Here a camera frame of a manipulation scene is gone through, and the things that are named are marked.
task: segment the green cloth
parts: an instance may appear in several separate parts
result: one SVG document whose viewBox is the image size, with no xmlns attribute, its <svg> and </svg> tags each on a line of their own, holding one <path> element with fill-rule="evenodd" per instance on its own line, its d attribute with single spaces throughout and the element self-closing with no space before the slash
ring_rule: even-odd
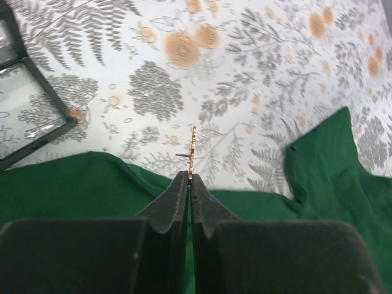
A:
<svg viewBox="0 0 392 294">
<path fill-rule="evenodd" d="M 211 193 L 247 221 L 323 219 L 352 224 L 392 293 L 392 179 L 358 161 L 350 114 L 343 108 L 287 150 L 285 172 L 296 201 L 263 192 Z M 89 152 L 0 172 L 0 227 L 30 217 L 130 217 L 170 180 L 115 156 Z M 194 293 L 189 230 L 187 292 Z"/>
</svg>

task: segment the table surface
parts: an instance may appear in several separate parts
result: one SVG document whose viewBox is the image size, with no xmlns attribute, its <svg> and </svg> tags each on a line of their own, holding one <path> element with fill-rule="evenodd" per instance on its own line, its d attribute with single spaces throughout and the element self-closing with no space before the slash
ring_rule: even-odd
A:
<svg viewBox="0 0 392 294">
<path fill-rule="evenodd" d="M 8 2 L 31 58 L 80 121 L 16 166 L 105 151 L 173 177 L 187 169 L 175 154 L 196 126 L 195 172 L 208 187 L 290 197 L 284 147 L 346 105 L 360 161 L 391 174 L 381 0 Z M 45 124 L 50 107 L 36 99 L 26 97 L 30 117 L 0 109 L 3 156 L 24 140 L 14 126 Z"/>
</svg>

